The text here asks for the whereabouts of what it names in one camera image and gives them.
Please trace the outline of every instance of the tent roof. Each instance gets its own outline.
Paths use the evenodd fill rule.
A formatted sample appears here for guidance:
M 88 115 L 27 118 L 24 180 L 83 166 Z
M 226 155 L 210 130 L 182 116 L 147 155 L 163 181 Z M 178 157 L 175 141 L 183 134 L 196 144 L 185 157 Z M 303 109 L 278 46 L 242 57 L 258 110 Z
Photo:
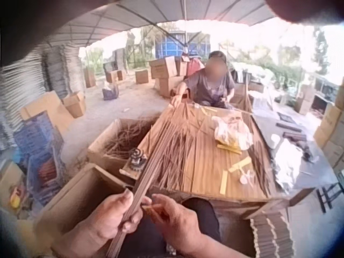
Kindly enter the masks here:
M 121 0 L 68 22 L 47 38 L 52 46 L 72 41 L 85 47 L 132 28 L 176 20 L 219 20 L 249 26 L 275 15 L 264 0 Z

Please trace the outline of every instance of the person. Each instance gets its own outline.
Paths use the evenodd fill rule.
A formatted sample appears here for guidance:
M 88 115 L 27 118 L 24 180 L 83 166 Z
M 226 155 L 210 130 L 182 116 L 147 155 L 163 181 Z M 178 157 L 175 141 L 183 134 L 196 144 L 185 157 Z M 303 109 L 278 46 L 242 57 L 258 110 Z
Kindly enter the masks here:
M 232 75 L 228 72 L 225 54 L 214 51 L 210 53 L 205 68 L 195 72 L 177 86 L 171 104 L 176 108 L 182 101 L 185 90 L 189 88 L 196 103 L 231 109 L 229 103 L 234 96 L 234 86 Z
M 133 194 L 125 190 L 106 198 L 95 211 L 52 245 L 57 257 L 91 257 L 118 231 L 128 233 L 119 257 L 171 257 L 166 242 L 178 251 L 178 257 L 221 258 L 246 257 L 221 244 L 219 222 L 212 205 L 200 198 L 186 200 L 183 205 L 156 194 L 149 212 L 139 209 L 129 221 L 121 222 L 133 202 Z M 143 203 L 151 205 L 145 197 Z

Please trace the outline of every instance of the gray table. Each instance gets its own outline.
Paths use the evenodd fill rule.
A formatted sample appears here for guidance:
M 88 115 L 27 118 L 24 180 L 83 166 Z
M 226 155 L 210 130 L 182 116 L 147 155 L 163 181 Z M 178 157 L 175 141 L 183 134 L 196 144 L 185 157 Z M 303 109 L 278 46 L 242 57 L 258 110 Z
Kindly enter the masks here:
M 307 135 L 307 143 L 314 157 L 318 157 L 315 163 L 301 161 L 300 172 L 296 178 L 296 183 L 294 185 L 295 190 L 301 190 L 292 200 L 290 200 L 290 205 L 294 206 L 307 195 L 309 195 L 315 188 L 323 187 L 324 185 L 330 185 L 338 183 L 338 179 L 333 172 L 331 165 L 328 163 L 323 151 L 319 148 L 317 143 L 314 141 L 313 135 L 304 126 L 291 124 L 284 122 L 272 117 L 260 117 L 257 115 L 252 115 L 254 121 L 256 122 L 258 128 L 264 137 L 267 149 L 270 151 L 271 158 L 274 158 L 276 152 L 278 151 L 278 145 L 273 149 L 273 143 L 271 141 L 271 135 L 277 134 L 283 139 L 283 132 L 293 132 L 288 129 L 280 128 L 276 126 L 276 123 L 286 124 L 293 127 L 300 128 L 302 133 Z

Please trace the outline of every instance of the blue plastic crate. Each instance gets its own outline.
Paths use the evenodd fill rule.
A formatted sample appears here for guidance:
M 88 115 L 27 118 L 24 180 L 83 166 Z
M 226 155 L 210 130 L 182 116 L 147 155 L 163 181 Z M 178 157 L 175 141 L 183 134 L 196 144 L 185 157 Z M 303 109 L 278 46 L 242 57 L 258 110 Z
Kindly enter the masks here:
M 49 159 L 53 158 L 56 168 L 56 178 L 43 186 L 39 180 L 39 169 Z M 45 206 L 63 187 L 63 175 L 66 171 L 65 164 L 54 148 L 32 155 L 28 161 L 26 187 L 33 198 Z
M 64 143 L 59 130 L 53 127 L 46 111 L 27 120 L 23 128 L 13 136 L 23 155 L 27 156 L 38 154 L 51 145 L 61 153 Z

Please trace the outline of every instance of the yellow paper strip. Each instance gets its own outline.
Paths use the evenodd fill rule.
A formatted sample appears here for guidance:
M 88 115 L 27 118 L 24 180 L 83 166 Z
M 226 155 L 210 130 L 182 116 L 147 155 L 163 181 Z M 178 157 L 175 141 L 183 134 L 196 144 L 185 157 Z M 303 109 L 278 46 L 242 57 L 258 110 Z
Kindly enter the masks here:
M 239 149 L 236 149 L 236 148 L 233 148 L 233 147 L 230 147 L 230 146 L 225 146 L 225 145 L 222 145 L 222 144 L 217 144 L 217 147 L 220 148 L 220 149 L 226 149 L 227 151 L 234 152 L 234 153 L 237 153 L 239 155 L 242 154 L 242 152 Z
M 212 109 L 211 107 L 208 107 L 208 106 L 205 106 L 204 108 L 207 109 L 207 110 L 213 111 L 213 112 L 215 112 L 215 113 L 217 112 L 216 109 Z
M 244 158 L 243 160 L 239 161 L 238 163 L 232 165 L 232 167 L 228 170 L 230 173 L 250 164 L 252 162 L 252 159 L 248 156 Z
M 223 170 L 222 171 L 221 187 L 220 187 L 220 194 L 222 194 L 222 195 L 226 194 L 227 177 L 228 177 L 228 171 L 227 170 Z
M 202 106 L 200 107 L 200 109 L 202 110 L 202 112 L 203 112 L 204 115 L 210 116 L 210 114 L 209 114 L 208 112 L 206 112 Z

